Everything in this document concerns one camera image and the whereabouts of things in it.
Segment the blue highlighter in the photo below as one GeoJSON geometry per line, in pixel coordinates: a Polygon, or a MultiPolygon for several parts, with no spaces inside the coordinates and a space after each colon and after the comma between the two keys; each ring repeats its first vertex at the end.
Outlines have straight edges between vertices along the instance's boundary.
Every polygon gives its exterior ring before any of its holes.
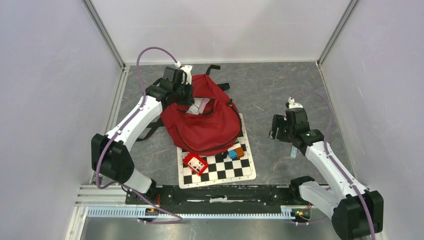
{"type": "Polygon", "coordinates": [[[298,149],[295,146],[291,147],[290,157],[295,159],[297,157],[298,149]]]}

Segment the white paper packet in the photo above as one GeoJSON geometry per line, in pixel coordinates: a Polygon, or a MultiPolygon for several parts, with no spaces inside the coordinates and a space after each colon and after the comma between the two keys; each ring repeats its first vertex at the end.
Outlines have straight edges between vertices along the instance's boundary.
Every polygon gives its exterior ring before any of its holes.
{"type": "Polygon", "coordinates": [[[188,108],[187,113],[198,115],[199,114],[198,109],[203,98],[206,98],[206,97],[195,97],[194,103],[188,108]]]}

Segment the red backpack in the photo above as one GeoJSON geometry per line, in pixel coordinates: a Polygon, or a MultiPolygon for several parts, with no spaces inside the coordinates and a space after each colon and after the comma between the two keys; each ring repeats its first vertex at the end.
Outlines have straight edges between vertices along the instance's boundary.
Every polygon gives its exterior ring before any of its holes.
{"type": "Polygon", "coordinates": [[[194,76],[194,96],[208,99],[202,113],[189,112],[188,106],[172,103],[161,113],[156,122],[150,123],[145,138],[159,127],[165,127],[175,146],[203,156],[214,156],[232,147],[242,132],[242,120],[233,100],[225,93],[228,83],[216,84],[209,77],[210,65],[205,74],[194,76]]]}

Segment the pink highlighter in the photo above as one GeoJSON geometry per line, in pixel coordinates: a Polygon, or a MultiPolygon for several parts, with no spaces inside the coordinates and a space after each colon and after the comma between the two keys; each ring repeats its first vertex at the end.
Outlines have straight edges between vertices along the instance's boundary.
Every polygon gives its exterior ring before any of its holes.
{"type": "Polygon", "coordinates": [[[198,113],[202,114],[204,112],[204,109],[206,107],[206,105],[208,104],[208,102],[210,101],[209,98],[203,98],[200,102],[200,105],[198,107],[198,113]]]}

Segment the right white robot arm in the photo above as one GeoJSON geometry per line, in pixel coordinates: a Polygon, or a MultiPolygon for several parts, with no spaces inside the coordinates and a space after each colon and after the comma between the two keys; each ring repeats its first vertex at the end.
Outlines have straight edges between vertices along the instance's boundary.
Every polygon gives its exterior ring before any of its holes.
{"type": "Polygon", "coordinates": [[[354,240],[383,231],[384,199],[377,190],[369,190],[343,166],[333,153],[324,134],[311,129],[302,107],[290,108],[285,115],[275,114],[270,139],[290,143],[324,177],[329,189],[311,176],[294,178],[289,184],[289,199],[295,204],[311,203],[330,220],[341,240],[354,240]]]}

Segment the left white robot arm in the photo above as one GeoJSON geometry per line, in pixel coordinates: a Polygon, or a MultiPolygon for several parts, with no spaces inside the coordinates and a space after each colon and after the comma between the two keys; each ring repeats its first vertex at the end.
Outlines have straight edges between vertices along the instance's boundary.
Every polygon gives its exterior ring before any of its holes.
{"type": "Polygon", "coordinates": [[[192,65],[167,66],[163,76],[148,86],[137,105],[106,134],[97,133],[91,139],[91,167],[95,171],[95,184],[103,175],[112,182],[138,192],[145,204],[157,198],[155,181],[135,169],[130,150],[142,132],[168,106],[189,105],[192,101],[192,65]]]}

